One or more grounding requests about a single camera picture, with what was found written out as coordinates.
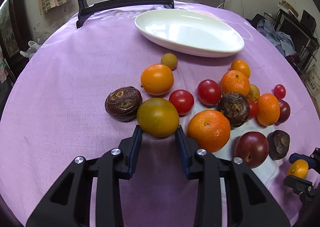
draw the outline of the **black speaker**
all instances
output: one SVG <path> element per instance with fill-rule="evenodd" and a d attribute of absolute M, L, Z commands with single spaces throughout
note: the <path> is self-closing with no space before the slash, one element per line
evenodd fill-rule
<path fill-rule="evenodd" d="M 311 33 L 315 32 L 317 23 L 311 14 L 303 10 L 300 23 Z"/>

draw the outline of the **blue cloth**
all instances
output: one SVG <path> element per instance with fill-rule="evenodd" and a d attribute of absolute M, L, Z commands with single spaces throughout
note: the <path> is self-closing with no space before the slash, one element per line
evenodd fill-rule
<path fill-rule="evenodd" d="M 276 32 L 268 20 L 261 19 L 257 31 L 265 36 L 284 57 L 293 56 L 296 53 L 291 37 L 281 31 Z"/>

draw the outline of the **small orange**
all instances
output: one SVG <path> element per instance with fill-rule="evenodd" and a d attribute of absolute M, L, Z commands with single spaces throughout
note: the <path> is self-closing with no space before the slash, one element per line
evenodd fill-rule
<path fill-rule="evenodd" d="M 299 178 L 305 178 L 308 174 L 309 165 L 305 160 L 296 160 L 288 169 L 287 175 L 294 175 Z"/>
<path fill-rule="evenodd" d="M 246 75 L 247 78 L 250 77 L 250 68 L 246 62 L 241 59 L 236 59 L 231 64 L 231 70 L 237 70 Z"/>
<path fill-rule="evenodd" d="M 237 92 L 247 96 L 250 91 L 250 83 L 246 75 L 237 70 L 230 70 L 223 75 L 220 82 L 221 92 Z"/>
<path fill-rule="evenodd" d="M 257 119 L 264 126 L 275 124 L 280 117 L 278 99 L 273 94 L 263 94 L 257 100 Z"/>
<path fill-rule="evenodd" d="M 163 95 L 172 88 L 174 83 L 171 69 L 162 64 L 147 67 L 141 74 L 141 85 L 150 95 Z"/>
<path fill-rule="evenodd" d="M 188 137 L 209 152 L 220 150 L 230 138 L 230 122 L 220 112 L 204 110 L 197 113 L 188 124 Z"/>

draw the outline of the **metal screw cap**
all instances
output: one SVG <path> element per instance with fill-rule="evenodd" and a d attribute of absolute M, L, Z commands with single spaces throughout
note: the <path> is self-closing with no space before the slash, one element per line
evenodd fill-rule
<path fill-rule="evenodd" d="M 115 148 L 115 149 L 112 149 L 111 150 L 111 154 L 112 155 L 119 155 L 121 153 L 121 150 L 120 149 L 118 149 L 118 148 Z"/>
<path fill-rule="evenodd" d="M 75 163 L 77 163 L 77 164 L 81 164 L 83 161 L 84 161 L 83 157 L 76 157 L 75 158 Z"/>
<path fill-rule="evenodd" d="M 200 155 L 200 156 L 204 156 L 204 155 L 207 154 L 207 151 L 204 150 L 204 149 L 198 149 L 198 150 L 197 150 L 197 154 Z"/>
<path fill-rule="evenodd" d="M 236 163 L 236 164 L 238 164 L 238 165 L 240 165 L 240 164 L 243 162 L 243 160 L 242 160 L 242 158 L 235 157 L 235 158 L 233 159 L 233 162 Z"/>

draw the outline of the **plum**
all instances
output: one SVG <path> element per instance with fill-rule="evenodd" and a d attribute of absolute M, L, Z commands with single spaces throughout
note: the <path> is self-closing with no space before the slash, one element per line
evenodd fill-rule
<path fill-rule="evenodd" d="M 280 106 L 280 117 L 279 117 L 278 121 L 276 122 L 276 124 L 281 124 L 281 123 L 284 123 L 288 120 L 290 113 L 291 113 L 291 109 L 290 109 L 289 104 L 286 101 L 279 99 L 278 102 L 279 102 L 279 106 Z"/>
<path fill-rule="evenodd" d="M 234 156 L 242 158 L 247 165 L 254 169 L 260 166 L 269 153 L 267 138 L 260 132 L 249 131 L 237 141 Z"/>

